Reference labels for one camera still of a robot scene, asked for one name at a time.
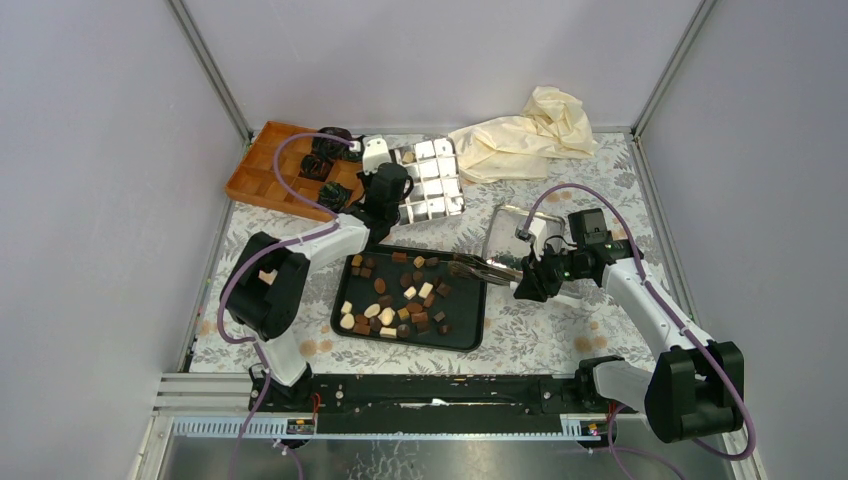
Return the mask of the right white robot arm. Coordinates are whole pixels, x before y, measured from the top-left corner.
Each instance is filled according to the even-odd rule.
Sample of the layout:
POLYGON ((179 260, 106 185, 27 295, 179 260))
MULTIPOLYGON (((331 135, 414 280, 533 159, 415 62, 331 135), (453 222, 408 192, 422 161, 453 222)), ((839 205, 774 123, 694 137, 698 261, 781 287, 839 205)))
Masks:
POLYGON ((614 239, 600 209, 568 217, 571 239, 555 248, 529 227, 516 236, 530 246, 521 261, 517 299, 546 302, 567 281, 591 280, 626 313, 655 357, 651 372, 618 357, 581 364, 575 402, 597 412, 611 400, 646 415, 665 443, 733 432, 744 425, 744 357, 687 319, 653 283, 640 250, 614 239))

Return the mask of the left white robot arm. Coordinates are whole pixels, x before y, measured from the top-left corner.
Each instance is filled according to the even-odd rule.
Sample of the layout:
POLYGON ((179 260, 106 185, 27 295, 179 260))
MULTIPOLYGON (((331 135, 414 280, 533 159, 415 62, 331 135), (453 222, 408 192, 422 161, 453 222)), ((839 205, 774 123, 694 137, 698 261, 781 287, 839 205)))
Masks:
POLYGON ((272 398, 288 411, 310 397, 311 367, 293 332, 308 277, 387 237, 413 189, 412 176, 394 163, 362 179, 364 199, 330 222, 283 240, 265 232, 251 236, 219 297, 219 313, 248 329, 272 398))

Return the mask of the black plastic tray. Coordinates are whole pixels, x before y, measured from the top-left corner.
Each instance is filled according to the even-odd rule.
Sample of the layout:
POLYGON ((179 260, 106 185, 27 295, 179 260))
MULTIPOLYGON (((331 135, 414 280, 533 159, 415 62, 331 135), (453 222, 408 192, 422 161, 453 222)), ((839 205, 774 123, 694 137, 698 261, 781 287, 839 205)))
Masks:
POLYGON ((330 326, 342 336, 409 344, 431 349, 471 352, 483 340, 487 287, 484 282, 453 276, 447 266, 454 253, 376 245, 345 260, 330 326), (384 295, 374 290, 383 278, 384 295), (418 290, 433 285, 422 299, 418 290), (377 303, 380 314, 366 318, 377 303))

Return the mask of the pink grid box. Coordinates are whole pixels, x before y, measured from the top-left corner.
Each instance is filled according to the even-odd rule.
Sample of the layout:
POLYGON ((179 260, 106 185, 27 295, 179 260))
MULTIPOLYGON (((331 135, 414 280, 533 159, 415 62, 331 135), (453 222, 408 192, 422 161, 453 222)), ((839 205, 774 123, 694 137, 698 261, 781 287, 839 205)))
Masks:
POLYGON ((466 209, 455 146, 436 137, 389 150, 412 179, 412 190, 399 204, 399 225, 462 214, 466 209))

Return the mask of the metal serving tongs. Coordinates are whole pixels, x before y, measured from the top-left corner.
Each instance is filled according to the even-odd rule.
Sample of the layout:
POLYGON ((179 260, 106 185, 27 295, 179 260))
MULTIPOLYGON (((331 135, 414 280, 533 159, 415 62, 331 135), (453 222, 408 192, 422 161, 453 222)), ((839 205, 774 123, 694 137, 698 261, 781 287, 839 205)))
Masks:
POLYGON ((518 284, 522 274, 515 270, 492 265, 474 255, 454 253, 447 262, 448 270, 453 276, 479 280, 485 283, 510 286, 518 284))

